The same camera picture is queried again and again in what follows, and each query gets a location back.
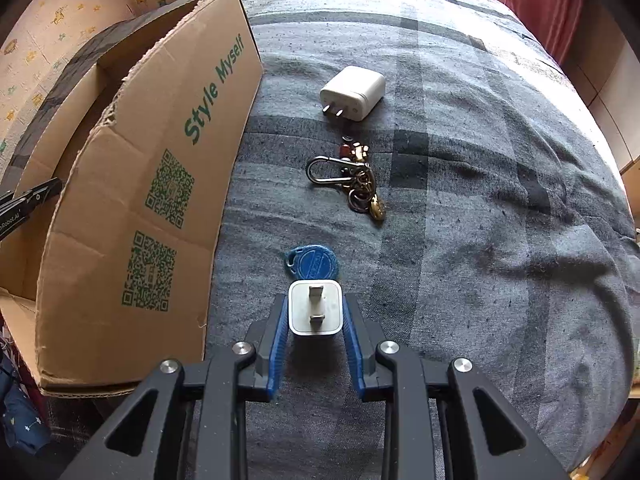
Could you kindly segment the blue key fob tag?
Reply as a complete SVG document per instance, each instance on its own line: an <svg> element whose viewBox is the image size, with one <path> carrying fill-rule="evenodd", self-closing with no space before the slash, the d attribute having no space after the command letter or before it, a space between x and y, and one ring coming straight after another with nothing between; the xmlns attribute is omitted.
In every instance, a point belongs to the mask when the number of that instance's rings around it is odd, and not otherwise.
<svg viewBox="0 0 640 480"><path fill-rule="evenodd" d="M337 256L323 245L295 247L286 253L284 263L296 280L336 281L340 272Z"/></svg>

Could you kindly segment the small white charger plug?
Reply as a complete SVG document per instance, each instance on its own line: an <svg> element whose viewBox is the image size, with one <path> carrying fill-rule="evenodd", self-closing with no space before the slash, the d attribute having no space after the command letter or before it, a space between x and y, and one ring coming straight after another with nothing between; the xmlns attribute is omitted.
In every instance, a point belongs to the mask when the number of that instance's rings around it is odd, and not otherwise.
<svg viewBox="0 0 640 480"><path fill-rule="evenodd" d="M341 285L334 280L298 280L288 288L288 328L297 337L329 337L343 328Z"/></svg>

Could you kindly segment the brown cardboard box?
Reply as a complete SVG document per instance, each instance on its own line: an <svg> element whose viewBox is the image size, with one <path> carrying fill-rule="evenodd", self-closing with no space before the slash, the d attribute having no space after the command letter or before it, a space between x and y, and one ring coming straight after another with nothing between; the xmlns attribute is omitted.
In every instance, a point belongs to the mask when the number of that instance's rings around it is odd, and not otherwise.
<svg viewBox="0 0 640 480"><path fill-rule="evenodd" d="M46 396L117 396L161 360L204 356L210 277L262 79L241 0L179 0L65 65L2 188L1 315Z"/></svg>

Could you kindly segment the large white charger plug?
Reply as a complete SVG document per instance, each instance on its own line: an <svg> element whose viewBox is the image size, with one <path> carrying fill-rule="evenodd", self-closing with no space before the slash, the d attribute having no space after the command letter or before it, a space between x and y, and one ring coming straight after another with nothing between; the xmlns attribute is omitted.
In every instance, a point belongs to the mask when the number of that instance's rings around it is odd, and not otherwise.
<svg viewBox="0 0 640 480"><path fill-rule="evenodd" d="M386 80L374 70L346 66L320 90L322 113L362 122L385 94Z"/></svg>

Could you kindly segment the grey plaid bed blanket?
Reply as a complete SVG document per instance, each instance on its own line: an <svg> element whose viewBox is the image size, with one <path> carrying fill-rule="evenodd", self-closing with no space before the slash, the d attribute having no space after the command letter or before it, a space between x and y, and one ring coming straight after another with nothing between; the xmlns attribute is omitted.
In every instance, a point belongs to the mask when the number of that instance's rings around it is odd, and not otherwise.
<svg viewBox="0 0 640 480"><path fill-rule="evenodd" d="M576 91L496 0L242 0L262 76L232 172L206 348L239 339L332 248L364 316L425 359L472 361L565 470L602 442L634 372L639 248L613 156ZM362 122L322 113L346 66L382 74ZM309 159L370 146L374 222Z"/></svg>

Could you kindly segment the beige wardrobe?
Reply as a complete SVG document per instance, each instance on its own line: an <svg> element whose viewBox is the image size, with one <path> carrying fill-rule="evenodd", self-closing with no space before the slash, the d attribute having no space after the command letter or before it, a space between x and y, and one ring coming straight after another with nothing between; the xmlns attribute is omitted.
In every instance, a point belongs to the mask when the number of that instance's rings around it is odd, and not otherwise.
<svg viewBox="0 0 640 480"><path fill-rule="evenodd" d="M563 68L608 141L639 214L639 59L613 15L585 0Z"/></svg>

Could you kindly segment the keys with carabiner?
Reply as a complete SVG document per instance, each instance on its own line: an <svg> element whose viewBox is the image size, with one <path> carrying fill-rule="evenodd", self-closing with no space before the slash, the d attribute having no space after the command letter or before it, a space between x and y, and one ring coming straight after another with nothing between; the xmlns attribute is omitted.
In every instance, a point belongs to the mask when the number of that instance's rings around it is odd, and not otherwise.
<svg viewBox="0 0 640 480"><path fill-rule="evenodd" d="M382 223L386 219L386 206L378 195L378 185L369 162L369 151L369 145L350 136L343 136L338 156L319 155L309 159L305 174L315 186L341 190L346 195L351 211L367 214L374 222ZM340 174L335 177L319 176L316 170L325 166L340 168Z"/></svg>

